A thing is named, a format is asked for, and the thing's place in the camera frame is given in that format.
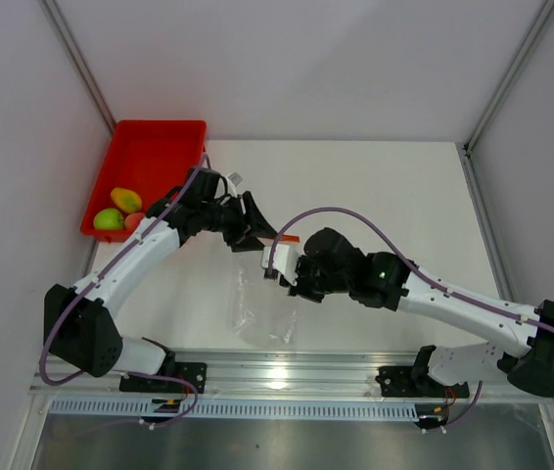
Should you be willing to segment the green apple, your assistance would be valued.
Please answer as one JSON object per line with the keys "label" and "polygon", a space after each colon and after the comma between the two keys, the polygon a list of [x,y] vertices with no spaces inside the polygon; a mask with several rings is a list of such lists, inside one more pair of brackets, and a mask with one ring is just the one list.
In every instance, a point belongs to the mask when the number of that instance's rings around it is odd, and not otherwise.
{"label": "green apple", "polygon": [[115,208],[101,210],[94,216],[93,226],[96,230],[123,230],[124,215]]}

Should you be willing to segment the yellow orange mango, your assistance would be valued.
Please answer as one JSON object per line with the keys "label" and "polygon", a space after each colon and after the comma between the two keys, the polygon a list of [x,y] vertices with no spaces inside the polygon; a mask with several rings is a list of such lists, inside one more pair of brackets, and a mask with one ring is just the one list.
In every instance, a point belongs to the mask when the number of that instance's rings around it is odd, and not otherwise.
{"label": "yellow orange mango", "polygon": [[111,191],[110,197],[112,202],[122,212],[136,213],[142,210],[142,199],[132,190],[116,187]]}

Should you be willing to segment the pink peach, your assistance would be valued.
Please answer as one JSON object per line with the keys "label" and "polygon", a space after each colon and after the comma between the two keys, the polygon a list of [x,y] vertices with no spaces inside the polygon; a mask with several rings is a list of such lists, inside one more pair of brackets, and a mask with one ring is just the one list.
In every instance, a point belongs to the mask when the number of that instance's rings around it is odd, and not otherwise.
{"label": "pink peach", "polygon": [[130,213],[124,219],[124,228],[133,232],[144,218],[145,214],[143,212]]}

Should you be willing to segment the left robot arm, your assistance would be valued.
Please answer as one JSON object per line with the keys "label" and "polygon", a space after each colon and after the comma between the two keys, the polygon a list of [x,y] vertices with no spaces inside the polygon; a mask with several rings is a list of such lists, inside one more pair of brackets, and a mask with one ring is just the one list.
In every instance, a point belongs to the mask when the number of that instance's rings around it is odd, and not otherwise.
{"label": "left robot arm", "polygon": [[45,383],[62,383],[47,372],[47,359],[53,355],[92,377],[111,371],[138,373],[157,392],[174,384],[176,368],[166,361],[168,348],[121,336],[115,316],[155,267],[203,231],[221,234],[234,253],[260,251],[264,240],[275,237],[252,194],[237,195],[234,189],[219,172],[192,167],[183,185],[151,205],[107,264],[69,287],[56,284],[49,289],[38,362]]}

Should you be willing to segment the clear zip top bag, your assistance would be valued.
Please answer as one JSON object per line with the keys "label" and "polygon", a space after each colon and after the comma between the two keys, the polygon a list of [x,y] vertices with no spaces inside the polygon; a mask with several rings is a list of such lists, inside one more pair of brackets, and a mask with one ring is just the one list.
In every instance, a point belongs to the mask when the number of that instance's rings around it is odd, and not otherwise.
{"label": "clear zip top bag", "polygon": [[248,346],[261,350],[291,350],[296,343],[299,301],[287,295],[277,280],[264,278],[264,248],[271,239],[259,238],[260,250],[235,255],[236,281],[231,328]]}

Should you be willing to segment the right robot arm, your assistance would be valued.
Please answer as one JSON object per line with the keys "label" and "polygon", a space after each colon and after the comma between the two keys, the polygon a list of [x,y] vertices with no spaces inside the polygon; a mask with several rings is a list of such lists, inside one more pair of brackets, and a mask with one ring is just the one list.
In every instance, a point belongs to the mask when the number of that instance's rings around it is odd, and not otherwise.
{"label": "right robot arm", "polygon": [[265,247],[261,265],[293,297],[321,303],[346,294],[366,307],[422,315],[481,338],[465,347],[421,348],[410,381],[423,396],[466,382],[506,381],[554,398],[552,301],[532,306],[477,296],[415,273],[395,254],[365,254],[331,228],[312,235],[301,252],[289,244]]}

